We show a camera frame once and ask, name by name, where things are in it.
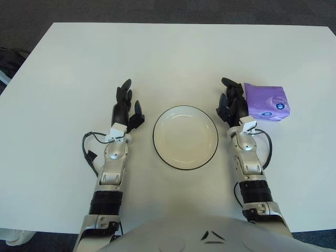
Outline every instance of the wire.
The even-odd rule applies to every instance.
[[[257,127],[257,123],[256,125],[254,125],[251,129],[249,129],[248,131],[252,130],[252,129],[255,129]]]
[[[91,136],[91,135],[93,135],[93,136],[96,138],[96,140],[97,140],[98,142],[102,143],[102,144],[112,143],[112,142],[114,142],[114,140],[112,140],[112,141],[110,141],[110,142],[102,142],[102,141],[100,141],[100,140],[97,138],[96,135],[103,135],[103,136],[106,136],[106,134],[104,134],[104,133],[100,133],[100,132],[92,132],[92,131],[90,131],[90,132],[86,133],[86,134],[83,136],[83,139],[82,139],[82,151],[83,151],[83,154],[84,154],[84,158],[85,158],[85,160],[88,162],[89,166],[91,167],[91,169],[93,170],[93,172],[95,173],[95,175],[98,177],[98,172],[97,172],[96,168],[94,167],[93,162],[90,160],[90,157],[89,157],[88,153],[86,152],[86,150],[85,150],[85,146],[84,146],[85,139],[86,139],[87,137]]]
[[[262,168],[265,170],[267,168],[267,166],[269,165],[269,162],[271,161],[271,158],[272,158],[272,153],[273,153],[272,139],[269,136],[269,134],[267,134],[264,130],[261,130],[261,129],[255,129],[255,130],[259,131],[259,133],[255,133],[253,135],[265,134],[265,136],[267,137],[267,140],[268,140],[269,152],[268,152],[268,156],[267,156],[266,162],[262,166]]]
[[[121,230],[121,235],[124,235],[124,231],[122,230],[121,221],[120,221],[120,230]]]
[[[269,162],[271,161],[272,158],[272,152],[273,152],[273,144],[272,144],[272,139],[269,136],[269,134],[267,134],[264,130],[261,129],[255,129],[257,131],[259,131],[259,133],[249,133],[250,135],[258,135],[258,134],[265,134],[265,136],[267,137],[268,140],[268,145],[269,145],[269,152],[268,152],[268,156],[266,159],[266,162],[263,164],[262,168],[265,170],[267,168],[267,166],[269,165]],[[233,193],[235,194],[236,200],[238,202],[238,204],[243,207],[243,205],[240,203],[237,194],[236,194],[236,186],[238,185],[238,182],[235,184],[235,186],[233,187]]]
[[[238,202],[238,204],[243,207],[243,205],[240,203],[238,197],[237,197],[237,194],[236,194],[236,186],[238,185],[238,182],[235,184],[235,187],[233,187],[233,193],[235,194],[235,197],[236,197],[236,200]]]

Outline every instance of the purple package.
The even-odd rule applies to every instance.
[[[290,108],[282,87],[260,87],[245,84],[248,113],[255,119],[281,121],[289,116]]]

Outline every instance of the floor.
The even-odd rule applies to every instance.
[[[328,26],[336,34],[335,0],[0,0],[0,46],[32,50],[53,22],[274,24]],[[336,249],[336,229],[294,233]],[[38,232],[0,251],[72,251],[76,235]]]

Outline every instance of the robotic arm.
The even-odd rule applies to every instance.
[[[117,104],[113,107],[112,127],[105,136],[104,166],[98,173],[89,214],[85,216],[73,251],[97,251],[116,239],[121,226],[119,209],[123,194],[123,176],[132,137],[128,134],[144,122],[139,101],[135,114],[129,118],[132,90],[131,80],[117,88]]]
[[[241,84],[222,79],[227,87],[216,109],[219,117],[230,126],[227,136],[235,161],[240,192],[243,197],[243,215],[254,222],[281,234],[292,236],[279,206],[273,201],[264,168],[257,156],[257,144],[253,138],[257,122],[248,115]]]
[[[129,154],[128,145],[132,141],[129,132],[144,122],[138,101],[135,103],[135,115],[128,116],[132,98],[129,89],[131,81],[128,80],[117,89],[112,128],[105,137],[108,144],[104,151],[105,163],[98,173],[90,211],[84,218],[74,252],[322,251],[291,237],[267,184],[264,169],[268,162],[263,167],[256,153],[253,134],[256,133],[257,123],[248,115],[242,86],[226,78],[222,82],[227,87],[226,95],[220,97],[216,111],[230,126],[227,136],[231,139],[230,149],[244,200],[243,215],[249,222],[219,216],[170,216],[149,221],[116,239],[115,232],[121,226],[119,208],[125,162]],[[93,167],[95,154],[90,151],[84,153]]]

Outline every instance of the blue logo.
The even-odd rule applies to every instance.
[[[285,105],[283,103],[278,103],[277,105],[277,109],[284,109]]]
[[[265,112],[265,113],[262,113],[263,116],[267,117],[267,116],[271,116],[272,113],[271,112]]]

